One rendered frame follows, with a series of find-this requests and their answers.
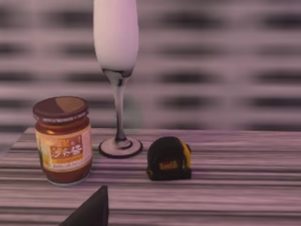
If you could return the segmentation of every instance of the dark pointed object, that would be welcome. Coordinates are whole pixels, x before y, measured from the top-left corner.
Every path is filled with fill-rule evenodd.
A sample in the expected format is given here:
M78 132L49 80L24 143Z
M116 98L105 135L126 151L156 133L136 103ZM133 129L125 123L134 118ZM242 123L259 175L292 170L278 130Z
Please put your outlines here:
M109 197L108 187L102 186L60 226L108 226Z

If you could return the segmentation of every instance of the jar label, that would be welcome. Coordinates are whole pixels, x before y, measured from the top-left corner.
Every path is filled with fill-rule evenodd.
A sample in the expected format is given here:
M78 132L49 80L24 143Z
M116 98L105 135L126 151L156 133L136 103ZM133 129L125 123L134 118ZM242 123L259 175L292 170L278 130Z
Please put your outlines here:
M90 126L68 135L46 135L36 131L40 163L53 172L80 169L92 158Z

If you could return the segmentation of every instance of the glass jar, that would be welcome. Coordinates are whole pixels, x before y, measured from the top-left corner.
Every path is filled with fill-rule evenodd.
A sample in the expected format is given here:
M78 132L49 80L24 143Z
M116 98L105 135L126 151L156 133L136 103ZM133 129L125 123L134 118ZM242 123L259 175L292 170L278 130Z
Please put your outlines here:
M88 104L78 97L53 97L33 107L40 165L48 181L70 186L84 180L92 165Z

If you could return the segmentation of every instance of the wooden table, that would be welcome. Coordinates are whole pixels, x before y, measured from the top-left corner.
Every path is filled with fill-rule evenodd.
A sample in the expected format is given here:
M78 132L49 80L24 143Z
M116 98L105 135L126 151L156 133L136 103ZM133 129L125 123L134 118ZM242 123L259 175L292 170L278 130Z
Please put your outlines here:
M301 133L126 130L147 150L161 136L192 148L193 179L151 182L146 151L102 157L113 129L93 129L94 164L80 185L61 188L40 170L29 128L0 157L0 225L56 226L101 185L109 187L110 226L301 226Z

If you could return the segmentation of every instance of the jar bottom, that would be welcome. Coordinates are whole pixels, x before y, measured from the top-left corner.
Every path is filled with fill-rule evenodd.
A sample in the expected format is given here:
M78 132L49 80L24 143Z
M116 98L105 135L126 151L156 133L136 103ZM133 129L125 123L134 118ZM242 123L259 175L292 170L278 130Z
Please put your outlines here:
M49 178L46 178L46 179L49 183L51 183L52 185L58 186L58 187L71 187L71 186L80 184L81 182L86 180L89 176L90 176L90 171L88 171L87 175L84 178L74 181L74 182L71 182L71 183L57 183L57 182L51 181Z

